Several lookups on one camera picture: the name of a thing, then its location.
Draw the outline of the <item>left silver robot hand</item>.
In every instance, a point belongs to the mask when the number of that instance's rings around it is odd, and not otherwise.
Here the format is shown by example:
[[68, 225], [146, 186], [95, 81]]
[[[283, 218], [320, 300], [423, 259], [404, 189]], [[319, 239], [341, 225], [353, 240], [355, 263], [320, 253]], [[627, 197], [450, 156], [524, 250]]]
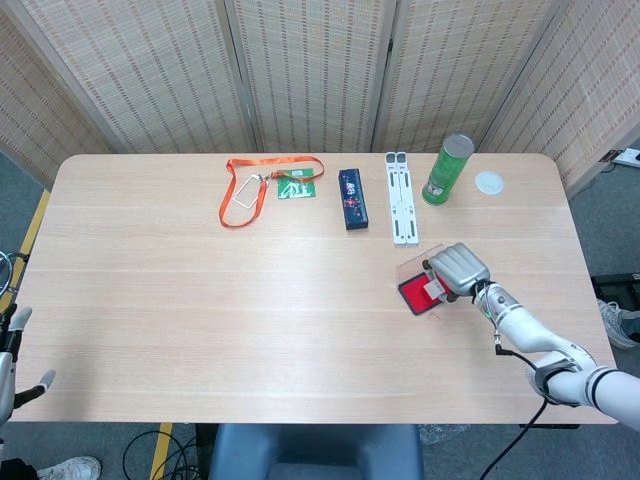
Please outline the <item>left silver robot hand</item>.
[[17, 312], [16, 303], [11, 303], [1, 313], [1, 425], [11, 418], [14, 410], [44, 395], [56, 377], [56, 371], [49, 370], [35, 386], [22, 392], [16, 391], [19, 351], [31, 315], [30, 307]]

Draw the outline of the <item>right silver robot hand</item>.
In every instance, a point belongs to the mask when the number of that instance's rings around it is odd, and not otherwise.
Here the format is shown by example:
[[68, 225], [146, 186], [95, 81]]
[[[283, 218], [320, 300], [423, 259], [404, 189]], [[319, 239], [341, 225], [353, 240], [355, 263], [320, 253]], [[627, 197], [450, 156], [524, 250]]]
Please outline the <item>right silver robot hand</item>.
[[422, 267], [431, 272], [446, 290], [438, 299], [447, 304], [460, 297], [475, 297], [492, 283], [488, 267], [461, 242], [424, 259]]

